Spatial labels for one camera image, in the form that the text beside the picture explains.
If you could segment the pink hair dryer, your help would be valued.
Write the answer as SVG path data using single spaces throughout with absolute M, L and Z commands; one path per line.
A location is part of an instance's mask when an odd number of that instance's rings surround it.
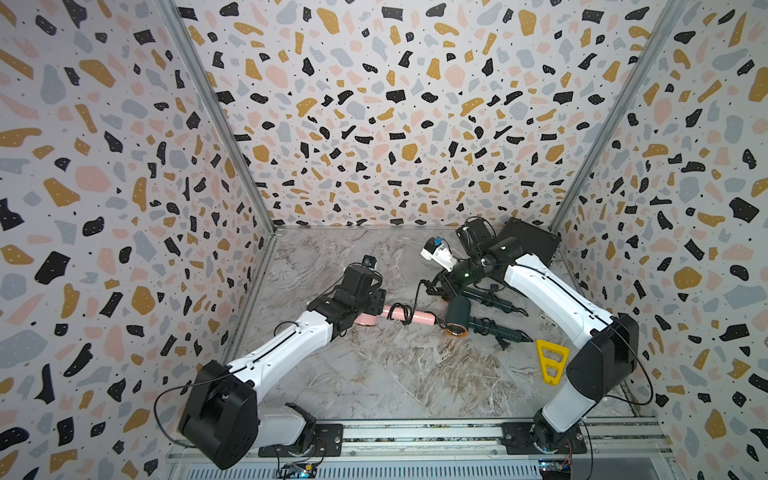
M 373 327 L 380 319 L 388 318 L 390 320 L 406 322 L 410 320 L 411 323 L 432 326 L 436 323 L 437 317 L 433 313 L 423 311 L 413 311 L 410 307 L 396 307 L 393 313 L 390 312 L 391 307 L 385 305 L 383 310 L 378 315 L 361 314 L 354 321 L 355 325 Z

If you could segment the green hair dryer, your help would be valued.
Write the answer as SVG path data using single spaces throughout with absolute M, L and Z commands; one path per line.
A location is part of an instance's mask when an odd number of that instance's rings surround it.
M 470 300 L 464 297 L 456 297 L 449 302 L 441 329 L 454 337 L 466 337 L 470 333 L 493 337 L 502 350 L 512 343 L 534 342 L 522 330 L 501 326 L 487 317 L 472 316 Z
M 501 299 L 493 292 L 481 291 L 474 288 L 465 288 L 461 292 L 461 295 L 470 300 L 477 301 L 484 306 L 501 310 L 504 313 L 516 313 L 525 317 L 529 316 L 525 309 L 515 306 L 510 301 Z

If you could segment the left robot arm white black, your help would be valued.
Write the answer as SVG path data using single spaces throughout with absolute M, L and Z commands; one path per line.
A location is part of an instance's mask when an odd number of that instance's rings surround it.
M 316 418 L 287 403 L 259 403 L 302 360 L 353 326 L 362 314 L 383 311 L 386 290 L 337 286 L 310 302 L 289 327 L 251 353 L 222 365 L 206 364 L 191 385 L 178 430 L 219 469 L 238 463 L 252 448 L 311 449 Z

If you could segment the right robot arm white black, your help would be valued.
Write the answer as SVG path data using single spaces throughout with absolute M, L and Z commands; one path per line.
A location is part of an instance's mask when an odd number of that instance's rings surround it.
M 504 313 L 525 311 L 476 284 L 490 279 L 531 300 L 570 339 L 574 355 L 564 356 L 565 370 L 555 396 L 532 420 L 508 427 L 503 444 L 510 453 L 538 450 L 544 454 L 581 453 L 579 423 L 638 366 L 639 326 L 629 315 L 613 315 L 596 306 L 551 272 L 559 235 L 517 218 L 500 231 L 482 217 L 472 217 L 456 235 L 466 257 L 454 255 L 448 242 L 432 237 L 421 250 L 441 268 L 427 291 L 448 301 L 443 330 L 459 337 L 475 332 L 495 337 L 502 347 L 526 343 L 530 336 L 471 315 L 477 301 Z

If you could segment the black case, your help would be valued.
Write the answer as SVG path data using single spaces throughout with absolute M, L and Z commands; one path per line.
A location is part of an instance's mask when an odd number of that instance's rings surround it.
M 524 251 L 537 255 L 547 267 L 552 264 L 562 242 L 558 233 L 552 233 L 518 218 L 510 218 L 497 235 L 498 240 L 509 237 L 516 238 Z

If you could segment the yellow triangular plastic piece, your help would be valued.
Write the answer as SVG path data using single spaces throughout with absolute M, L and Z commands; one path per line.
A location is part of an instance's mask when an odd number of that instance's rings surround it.
M 543 381 L 557 386 L 565 372 L 570 349 L 542 339 L 537 339 L 535 345 Z

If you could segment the green circuit board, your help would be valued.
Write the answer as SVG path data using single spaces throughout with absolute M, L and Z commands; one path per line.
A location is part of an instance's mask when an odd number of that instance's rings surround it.
M 316 476 L 317 467 L 314 463 L 286 463 L 279 471 L 280 479 L 315 479 Z

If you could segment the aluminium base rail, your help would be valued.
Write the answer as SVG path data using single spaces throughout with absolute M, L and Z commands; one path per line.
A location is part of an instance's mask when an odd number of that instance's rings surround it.
M 286 463 L 314 463 L 315 479 L 681 479 L 657 421 L 597 417 L 579 423 L 581 453 L 510 453 L 509 426 L 522 419 L 331 420 L 317 425 L 311 449 L 255 448 L 219 469 L 175 448 L 161 479 L 280 479 Z

